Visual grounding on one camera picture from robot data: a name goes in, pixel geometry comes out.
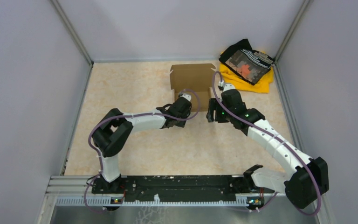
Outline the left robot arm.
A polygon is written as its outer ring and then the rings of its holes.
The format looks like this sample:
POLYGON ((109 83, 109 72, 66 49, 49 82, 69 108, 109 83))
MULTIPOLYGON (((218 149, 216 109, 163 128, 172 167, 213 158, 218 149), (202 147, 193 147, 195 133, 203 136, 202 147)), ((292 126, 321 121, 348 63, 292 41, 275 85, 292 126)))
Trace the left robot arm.
POLYGON ((172 104, 145 113, 123 113, 119 109, 110 110, 92 129, 88 137, 89 146, 99 158, 99 174, 103 187, 110 193, 120 190, 121 173, 118 153, 123 149, 131 133, 151 129, 165 129, 174 126, 184 127, 191 119, 192 96, 182 94, 172 104))

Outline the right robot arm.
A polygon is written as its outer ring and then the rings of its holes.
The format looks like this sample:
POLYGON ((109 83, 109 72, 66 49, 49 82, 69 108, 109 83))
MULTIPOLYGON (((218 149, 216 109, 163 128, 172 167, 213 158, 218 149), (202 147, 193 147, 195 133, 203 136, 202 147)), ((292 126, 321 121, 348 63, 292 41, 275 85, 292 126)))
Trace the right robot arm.
POLYGON ((283 168, 280 172, 256 164, 247 169, 243 173, 247 191, 267 188, 284 193, 299 209, 304 209, 329 191, 328 164, 323 158, 314 159, 294 147, 261 112, 247 108, 237 90, 223 91, 221 97, 221 100, 209 99, 208 122, 231 123, 257 142, 283 168))

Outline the brown cardboard box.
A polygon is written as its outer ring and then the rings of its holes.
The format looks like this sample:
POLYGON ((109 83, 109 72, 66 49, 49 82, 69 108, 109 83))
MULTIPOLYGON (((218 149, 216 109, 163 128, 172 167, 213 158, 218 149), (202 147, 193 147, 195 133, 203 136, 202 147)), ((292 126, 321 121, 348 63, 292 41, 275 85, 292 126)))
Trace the brown cardboard box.
POLYGON ((195 94, 189 92, 192 96, 191 111, 196 112, 198 105, 200 105, 200 112, 208 111, 215 66, 211 63, 176 64, 171 66, 170 72, 170 85, 174 98, 177 99, 183 89, 191 89, 195 92, 195 94))

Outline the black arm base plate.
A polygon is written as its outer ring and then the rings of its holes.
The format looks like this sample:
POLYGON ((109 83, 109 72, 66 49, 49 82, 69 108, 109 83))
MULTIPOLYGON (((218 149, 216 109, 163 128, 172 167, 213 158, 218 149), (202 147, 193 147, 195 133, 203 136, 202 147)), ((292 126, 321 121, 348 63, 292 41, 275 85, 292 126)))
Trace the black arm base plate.
POLYGON ((123 194, 126 202, 233 202, 237 194, 255 193, 260 188, 235 175, 129 175, 112 183, 98 177, 93 194, 123 194))

